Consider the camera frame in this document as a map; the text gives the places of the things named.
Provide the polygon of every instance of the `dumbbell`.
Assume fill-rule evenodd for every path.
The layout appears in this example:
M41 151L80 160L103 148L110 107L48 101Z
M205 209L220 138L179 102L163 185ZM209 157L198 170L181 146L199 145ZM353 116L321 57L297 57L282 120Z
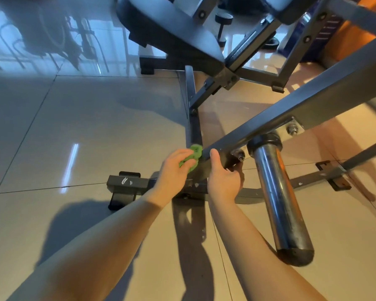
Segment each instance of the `dumbbell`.
M218 12L215 16L215 21L220 24L220 29L217 34L217 42L220 47L226 46L226 38L221 37L224 25L231 25L233 16L226 12Z

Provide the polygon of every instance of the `exercise equipment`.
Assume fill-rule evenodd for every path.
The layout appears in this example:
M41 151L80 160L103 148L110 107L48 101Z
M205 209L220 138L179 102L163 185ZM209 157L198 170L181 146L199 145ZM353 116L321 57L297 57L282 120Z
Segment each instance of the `exercise equipment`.
M224 25L231 25L233 16L229 13L226 13L224 11L218 12L215 15L215 21L216 23L220 24L220 28L218 30L217 34L217 43L220 47L226 46L226 38L222 37L223 27Z
M203 101L221 87L230 89L240 78L251 80L245 73L248 69L243 69L242 65L270 39L277 26L295 22L317 0L261 1L270 15L262 19L225 60L215 37L196 23L194 16L186 15L167 0L118 1L117 15L126 28L139 34L148 44L165 51L167 61L173 59L175 64L185 64L185 103L189 123L187 146L202 145L198 107ZM251 77L282 91L282 85L289 76L285 74L292 72L323 27L323 21L332 14L340 15L376 35L375 12L349 0L321 0L280 74L250 70ZM195 89L194 69L211 76L198 92ZM376 39L204 148L198 166L188 174L185 187L178 197L205 199L212 148L220 152L223 166L229 168L242 160L243 152L239 148L247 146L257 163L262 188L243 188L236 202L255 203L259 200L254 199L264 199L277 256L296 266L311 263L314 248L294 190L318 181L343 179L342 174L376 156L376 144L339 166L323 162L319 165L321 170L294 179L287 177L280 151L287 139L375 97ZM140 195L153 187L155 180L111 175L107 187L113 193Z

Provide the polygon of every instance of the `person's right hand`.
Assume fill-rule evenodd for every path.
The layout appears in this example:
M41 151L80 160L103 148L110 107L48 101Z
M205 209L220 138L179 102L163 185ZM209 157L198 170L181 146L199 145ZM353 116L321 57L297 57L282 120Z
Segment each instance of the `person's right hand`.
M216 149L211 150L212 171L208 180L208 193L213 201L234 202L244 184L243 163L234 166L231 171L221 165L220 155Z

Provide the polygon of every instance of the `padded seat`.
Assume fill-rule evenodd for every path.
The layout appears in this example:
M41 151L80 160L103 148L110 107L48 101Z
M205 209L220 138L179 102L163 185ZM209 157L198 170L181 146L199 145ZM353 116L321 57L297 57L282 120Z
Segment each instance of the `padded seat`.
M118 0L120 22L137 38L215 76L224 57L215 36L168 0Z
M273 17L290 25L297 21L317 0L261 0Z

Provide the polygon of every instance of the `green object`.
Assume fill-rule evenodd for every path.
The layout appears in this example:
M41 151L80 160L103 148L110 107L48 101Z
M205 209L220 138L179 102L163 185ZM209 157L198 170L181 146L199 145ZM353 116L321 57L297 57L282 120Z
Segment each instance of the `green object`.
M180 161L180 167L186 162L186 161L189 161L191 158L193 158L194 160L196 160L196 164L193 165L190 169L189 169L189 172L191 172L192 170L194 170L196 168L196 166L198 165L198 159L202 156L202 146L200 144L193 144L192 146L190 146L190 149L194 152L193 154L191 154L190 156L188 156L186 159L184 159L183 161Z

